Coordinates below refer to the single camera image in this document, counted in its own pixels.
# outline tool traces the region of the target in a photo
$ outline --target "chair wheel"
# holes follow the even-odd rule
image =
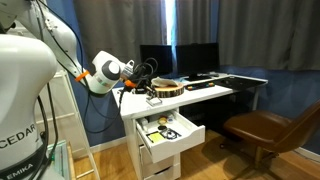
[[[224,149],[226,146],[224,144],[220,144],[220,149]]]

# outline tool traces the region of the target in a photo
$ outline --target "chair backrest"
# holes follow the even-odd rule
[[[304,145],[320,125],[320,100],[309,106],[275,140],[277,152],[287,152]]]

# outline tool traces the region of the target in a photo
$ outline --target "open drawer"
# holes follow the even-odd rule
[[[158,129],[160,126],[158,123],[159,117],[169,115],[173,116],[173,121],[171,123],[166,123],[165,126],[174,130],[179,135],[173,139],[167,139],[165,136],[162,136],[164,138],[161,138],[161,140],[152,142],[149,135],[154,132],[161,132],[161,130]],[[145,124],[144,128],[142,128],[139,123],[141,122],[141,119],[136,121],[137,130],[150,153],[153,163],[159,162],[204,142],[205,127],[203,125],[199,127],[194,125],[177,111],[172,110],[158,113],[146,117],[146,119],[148,119],[148,124]]]

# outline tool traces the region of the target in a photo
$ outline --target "white baseboard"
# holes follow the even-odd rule
[[[295,149],[295,151],[296,151],[297,153],[301,154],[302,156],[308,158],[308,159],[311,159],[311,160],[320,162],[320,155],[319,155],[319,154],[316,154],[316,153],[314,153],[314,152],[308,151],[308,150],[303,149],[303,148],[301,148],[301,147]]]
[[[99,145],[90,147],[90,151],[93,154],[96,152],[100,152],[100,151],[118,146],[118,145],[126,143],[126,142],[127,142],[126,137],[123,137],[123,138],[119,138],[119,139],[116,139],[113,141],[109,141],[109,142],[106,142],[103,144],[99,144]],[[82,148],[82,149],[77,149],[77,150],[72,151],[72,156],[74,159],[79,159],[79,158],[87,157],[88,154],[87,154],[86,150],[84,148]]]

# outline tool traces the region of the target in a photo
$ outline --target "white desk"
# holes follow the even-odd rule
[[[255,88],[253,109],[256,108],[258,101],[259,87]],[[113,89],[113,95],[119,106],[119,90]],[[179,114],[179,107],[232,94],[236,91],[214,86],[194,91],[185,90],[180,96],[172,98],[162,98],[162,104],[152,107],[146,102],[146,95],[136,95],[125,92],[121,104],[121,116],[125,125],[128,149],[131,159],[138,176],[138,179],[177,179],[180,177],[180,152],[204,142],[205,127],[196,126],[188,119]],[[168,125],[178,129],[182,137],[175,140],[164,140],[152,143],[146,137],[139,120],[149,117],[148,130],[156,130],[157,117],[163,114],[173,114],[177,122]]]

